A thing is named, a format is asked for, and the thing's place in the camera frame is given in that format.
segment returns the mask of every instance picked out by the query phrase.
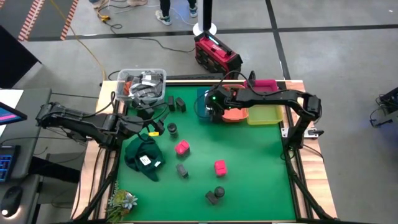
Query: yellow cable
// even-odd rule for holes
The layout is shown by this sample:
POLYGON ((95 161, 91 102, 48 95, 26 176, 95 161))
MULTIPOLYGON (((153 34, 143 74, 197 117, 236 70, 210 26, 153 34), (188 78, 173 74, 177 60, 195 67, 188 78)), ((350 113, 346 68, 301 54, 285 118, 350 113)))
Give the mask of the yellow cable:
MULTIPOLYGON (((67 21, 67 18, 65 17, 65 15, 63 14, 63 12, 61 11, 61 9, 57 6, 57 4, 54 2, 54 0, 50 0, 51 4, 56 8, 56 10, 59 12, 59 14, 62 16, 62 18, 65 20, 65 22, 67 21)), ((94 53, 79 39, 79 37, 76 35, 75 31, 73 30, 72 26, 69 26, 70 30, 72 30, 73 35, 75 36, 76 40, 82 45, 84 46, 84 48, 93 56, 93 58, 95 59, 95 61, 97 62, 97 64, 99 65, 99 67, 102 70, 102 76, 103 76, 103 80, 106 80, 106 72, 104 67, 102 66, 101 62, 97 59, 97 57, 95 57, 94 53)))

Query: red cube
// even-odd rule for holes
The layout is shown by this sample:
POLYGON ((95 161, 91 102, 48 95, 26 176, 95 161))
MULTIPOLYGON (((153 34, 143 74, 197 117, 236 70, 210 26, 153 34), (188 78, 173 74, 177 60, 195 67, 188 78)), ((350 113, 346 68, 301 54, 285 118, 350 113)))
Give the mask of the red cube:
POLYGON ((186 140, 182 140, 178 145, 175 147, 175 152, 179 156, 183 156, 189 152, 189 144, 186 140))
POLYGON ((224 176, 227 173, 225 161, 216 161, 214 163, 214 169, 218 177, 224 176))

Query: green mat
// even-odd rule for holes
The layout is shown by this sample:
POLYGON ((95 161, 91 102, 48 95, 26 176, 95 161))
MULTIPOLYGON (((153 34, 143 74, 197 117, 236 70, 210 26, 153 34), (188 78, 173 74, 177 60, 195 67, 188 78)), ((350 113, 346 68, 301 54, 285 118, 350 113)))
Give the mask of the green mat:
POLYGON ((187 111, 172 112, 165 120, 177 125, 178 139, 169 132, 154 137, 166 163, 157 171, 153 182, 124 162, 124 148, 135 136, 123 143, 118 181, 120 189, 138 197, 138 206, 125 221, 268 221, 295 220, 292 194, 285 162, 280 159, 282 141, 278 125, 250 126, 211 124, 200 121, 193 111, 197 86, 169 86, 167 96, 181 97, 187 111), (174 147, 181 140, 190 144, 190 155, 176 156, 174 147), (214 163, 225 160, 228 174, 217 178, 214 163), (177 174, 175 166, 183 164, 189 178, 177 174), (205 194, 222 186, 225 196, 211 205, 205 194))

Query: jeans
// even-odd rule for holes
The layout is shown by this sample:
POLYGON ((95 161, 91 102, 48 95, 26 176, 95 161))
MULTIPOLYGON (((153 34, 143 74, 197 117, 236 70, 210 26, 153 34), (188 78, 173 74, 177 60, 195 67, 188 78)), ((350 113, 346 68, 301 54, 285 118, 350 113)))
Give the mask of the jeans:
MULTIPOLYGON (((193 9, 196 7, 197 0, 188 0, 188 2, 189 8, 193 9)), ((162 10, 162 14, 164 17, 169 16, 170 0, 160 0, 160 9, 162 10)))

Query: red battery pack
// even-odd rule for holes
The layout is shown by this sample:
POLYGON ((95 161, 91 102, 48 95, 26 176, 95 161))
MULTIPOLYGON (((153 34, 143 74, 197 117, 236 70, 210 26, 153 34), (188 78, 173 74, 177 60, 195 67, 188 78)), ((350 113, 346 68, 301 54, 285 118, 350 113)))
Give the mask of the red battery pack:
MULTIPOLYGON (((205 31, 195 37, 196 60, 211 73, 221 72, 226 75, 230 71, 241 71, 242 59, 213 34, 205 31)), ((233 73, 226 79, 238 79, 233 73)))

